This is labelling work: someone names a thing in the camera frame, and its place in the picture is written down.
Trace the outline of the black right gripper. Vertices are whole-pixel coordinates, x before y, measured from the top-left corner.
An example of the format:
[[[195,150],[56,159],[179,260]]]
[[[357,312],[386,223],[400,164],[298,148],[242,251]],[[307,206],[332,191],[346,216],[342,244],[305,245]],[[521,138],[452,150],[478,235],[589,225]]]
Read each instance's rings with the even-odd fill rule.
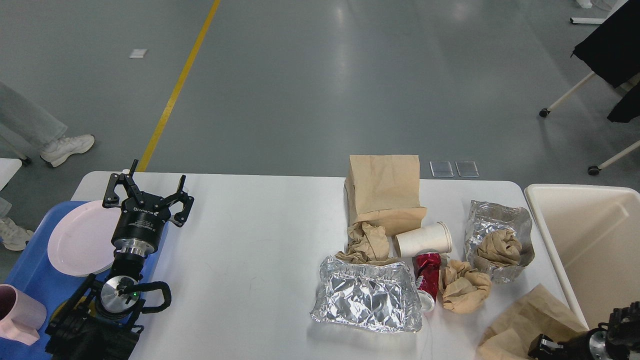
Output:
[[[611,360],[606,334],[604,329],[592,329],[558,344],[540,333],[532,340],[527,356],[533,360]]]

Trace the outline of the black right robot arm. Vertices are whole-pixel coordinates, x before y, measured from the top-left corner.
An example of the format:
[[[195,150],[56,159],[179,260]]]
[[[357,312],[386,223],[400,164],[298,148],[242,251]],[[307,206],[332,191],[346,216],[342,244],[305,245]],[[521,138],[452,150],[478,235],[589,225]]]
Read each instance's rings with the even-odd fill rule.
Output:
[[[638,360],[640,353],[640,303],[615,308],[607,323],[567,341],[554,342],[540,333],[530,344],[535,360]]]

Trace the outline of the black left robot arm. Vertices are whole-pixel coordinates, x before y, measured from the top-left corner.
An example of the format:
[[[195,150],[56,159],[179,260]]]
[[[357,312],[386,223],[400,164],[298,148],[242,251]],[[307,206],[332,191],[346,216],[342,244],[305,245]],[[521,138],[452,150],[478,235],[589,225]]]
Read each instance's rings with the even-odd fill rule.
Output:
[[[169,196],[142,191],[134,180],[137,165],[135,159],[128,173],[110,176],[102,205],[120,210],[110,239],[114,261],[103,280],[89,274],[51,316],[45,351],[53,360],[128,360],[144,330],[137,325],[140,315],[172,303],[169,285],[144,282],[143,269],[167,223],[185,225],[194,198],[185,191],[185,175]]]

